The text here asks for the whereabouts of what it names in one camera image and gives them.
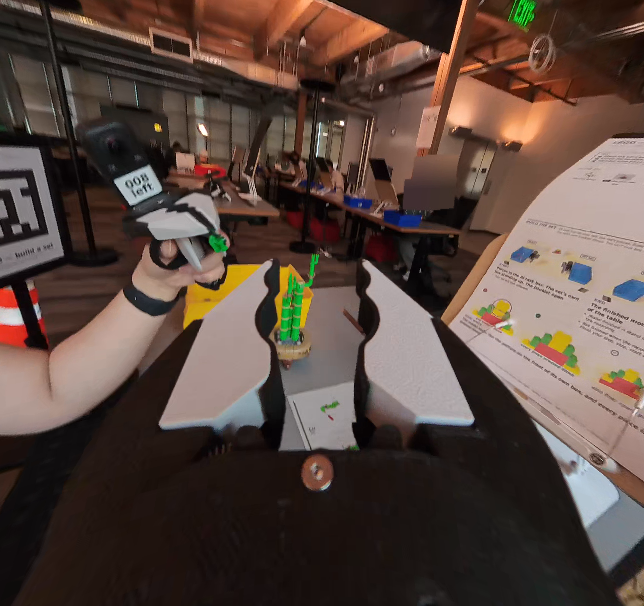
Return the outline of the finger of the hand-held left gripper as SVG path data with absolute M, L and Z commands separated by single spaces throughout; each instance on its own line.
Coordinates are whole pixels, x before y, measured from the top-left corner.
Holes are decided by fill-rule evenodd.
M 170 212 L 178 213 L 200 224 L 201 231 L 220 231 L 218 209 L 210 194 L 190 192 L 170 205 Z
M 137 218 L 155 240 L 190 239 L 220 232 L 218 217 L 198 208 L 163 208 Z

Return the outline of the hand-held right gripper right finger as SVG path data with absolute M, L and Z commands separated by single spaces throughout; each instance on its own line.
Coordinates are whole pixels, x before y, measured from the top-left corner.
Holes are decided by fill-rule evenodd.
M 392 426 L 402 445 L 420 426 L 471 428 L 474 415 L 432 315 L 367 260 L 356 274 L 363 334 L 354 376 L 354 436 L 367 447 Z

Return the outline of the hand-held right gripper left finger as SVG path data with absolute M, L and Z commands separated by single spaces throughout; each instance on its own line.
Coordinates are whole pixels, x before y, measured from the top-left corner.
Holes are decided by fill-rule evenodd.
M 286 397 L 276 346 L 279 260 L 261 264 L 207 312 L 159 420 L 165 431 L 205 427 L 222 437 L 258 428 L 278 449 Z

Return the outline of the green lego bamboo model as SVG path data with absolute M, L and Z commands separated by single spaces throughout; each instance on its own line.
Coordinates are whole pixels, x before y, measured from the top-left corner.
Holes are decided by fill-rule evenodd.
M 312 338 L 305 323 L 314 296 L 311 286 L 318 261 L 319 253 L 310 256 L 309 272 L 304 277 L 292 265 L 279 270 L 279 294 L 276 296 L 278 321 L 270 339 L 285 370 L 308 358 L 312 350 Z

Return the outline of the person's left forearm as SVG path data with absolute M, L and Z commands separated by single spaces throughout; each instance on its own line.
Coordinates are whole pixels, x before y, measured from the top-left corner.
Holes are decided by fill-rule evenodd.
M 1 345 L 1 436 L 42 433 L 97 407 L 137 369 L 165 320 L 123 292 L 51 352 Z

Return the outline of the person's left hand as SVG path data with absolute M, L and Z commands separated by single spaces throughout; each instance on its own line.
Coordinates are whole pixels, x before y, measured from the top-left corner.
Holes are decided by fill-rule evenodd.
M 141 245 L 142 255 L 133 271 L 131 282 L 146 296 L 162 301 L 173 300 L 183 287 L 194 284 L 210 285 L 224 275 L 226 253 L 209 253 L 201 259 L 200 269 L 186 264 L 177 270 L 163 269 L 150 256 L 150 243 Z

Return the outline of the yellow plastic bin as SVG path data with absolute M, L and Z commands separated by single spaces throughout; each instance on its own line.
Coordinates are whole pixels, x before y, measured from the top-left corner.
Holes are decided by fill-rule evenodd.
M 216 305 L 223 301 L 245 280 L 253 275 L 259 269 L 259 264 L 240 265 L 231 264 L 228 266 L 228 272 L 225 281 L 220 285 L 218 290 L 204 288 L 201 285 L 192 285 L 187 289 L 185 296 L 185 306 L 183 312 L 183 328 L 186 329 L 193 321 L 202 320 L 204 316 L 211 311 Z M 283 297 L 286 293 L 288 280 L 290 277 L 298 281 L 307 281 L 309 278 L 302 278 L 293 265 L 280 268 L 279 273 L 279 294 L 276 296 L 275 305 L 278 321 L 281 320 L 281 306 Z

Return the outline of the black pole stand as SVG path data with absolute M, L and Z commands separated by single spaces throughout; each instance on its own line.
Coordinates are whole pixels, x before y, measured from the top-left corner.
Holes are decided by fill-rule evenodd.
M 41 15 L 44 21 L 46 30 L 46 37 L 48 49 L 50 52 L 50 60 L 55 80 L 55 86 L 59 97 L 60 111 L 66 132 L 66 139 L 68 143 L 69 155 L 71 166 L 75 175 L 76 192 L 78 196 L 78 203 L 80 213 L 82 216 L 83 227 L 85 231 L 87 249 L 80 251 L 73 249 L 69 258 L 70 264 L 78 267 L 103 267 L 114 264 L 118 261 L 118 254 L 113 248 L 99 248 L 95 242 L 95 235 L 93 232 L 92 219 L 90 213 L 90 206 L 87 200 L 85 184 L 81 166 L 78 159 L 78 152 L 76 147 L 76 138 L 71 120 L 71 113 L 69 110 L 68 97 L 66 93 L 66 86 L 62 74 L 62 66 L 59 61 L 57 37 L 53 28 L 52 8 L 59 10 L 81 13 L 82 6 L 79 0 L 34 0 L 41 9 Z

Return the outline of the black wristband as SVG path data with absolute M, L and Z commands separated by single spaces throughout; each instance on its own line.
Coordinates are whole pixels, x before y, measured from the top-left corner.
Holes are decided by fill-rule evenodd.
M 122 289 L 122 293 L 136 310 L 154 318 L 167 315 L 180 299 L 180 294 L 175 295 L 169 301 L 148 296 L 136 288 L 133 283 L 126 285 Z

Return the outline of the open instruction booklet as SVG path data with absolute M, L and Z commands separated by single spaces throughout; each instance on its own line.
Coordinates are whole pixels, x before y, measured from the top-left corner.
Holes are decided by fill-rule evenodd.
M 295 393 L 288 397 L 288 403 L 305 449 L 359 449 L 353 433 L 356 412 L 352 382 Z

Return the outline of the black framed marker sign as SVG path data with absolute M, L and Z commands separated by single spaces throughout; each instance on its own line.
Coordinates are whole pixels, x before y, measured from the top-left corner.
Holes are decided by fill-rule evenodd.
M 70 254 L 51 151 L 1 143 L 1 286 L 65 265 Z

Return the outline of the long wooden desk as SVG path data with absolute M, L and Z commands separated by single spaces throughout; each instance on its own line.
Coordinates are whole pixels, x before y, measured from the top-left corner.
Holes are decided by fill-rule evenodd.
M 311 191 L 305 187 L 281 181 L 278 188 L 282 192 L 290 192 L 302 203 L 304 214 L 302 231 L 307 238 L 311 235 L 313 218 L 313 203 L 323 204 L 325 208 L 335 208 L 343 211 L 349 217 L 350 229 L 348 244 L 344 253 L 339 254 L 339 259 L 345 262 L 354 262 L 366 255 L 365 237 L 368 230 L 381 232 L 385 236 L 410 240 L 414 248 L 412 268 L 408 271 L 409 278 L 405 284 L 405 291 L 410 295 L 421 292 L 431 292 L 436 295 L 433 288 L 433 278 L 429 269 L 425 268 L 429 256 L 444 255 L 445 248 L 458 248 L 460 231 L 452 227 L 421 221 L 418 226 L 411 227 L 387 221 L 384 215 L 375 212 L 374 207 L 357 208 L 351 205 L 352 197 L 341 192 Z

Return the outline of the printed instruction sheet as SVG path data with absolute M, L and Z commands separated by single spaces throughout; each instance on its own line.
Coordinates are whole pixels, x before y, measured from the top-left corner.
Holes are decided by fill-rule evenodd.
M 643 478 L 643 134 L 555 178 L 451 329 L 568 437 Z

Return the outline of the orange traffic cone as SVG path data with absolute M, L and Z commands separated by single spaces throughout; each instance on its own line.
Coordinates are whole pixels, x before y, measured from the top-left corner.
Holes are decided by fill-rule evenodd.
M 11 286 L 1 289 L 1 343 L 20 348 L 33 347 L 48 350 L 50 347 L 41 313 L 39 294 L 33 280 L 27 280 L 33 312 L 37 319 L 40 337 L 31 337 L 20 311 L 18 300 Z

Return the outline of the white metal stand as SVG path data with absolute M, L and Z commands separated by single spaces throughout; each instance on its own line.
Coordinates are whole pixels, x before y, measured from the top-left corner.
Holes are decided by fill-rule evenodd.
M 617 488 L 567 444 L 538 423 L 535 426 L 559 465 L 584 528 L 590 528 L 618 503 Z

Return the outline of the green exit sign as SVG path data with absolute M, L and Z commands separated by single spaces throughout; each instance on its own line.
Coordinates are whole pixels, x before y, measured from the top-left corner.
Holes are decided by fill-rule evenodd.
M 507 14 L 507 22 L 523 32 L 530 30 L 533 24 L 538 0 L 513 0 Z

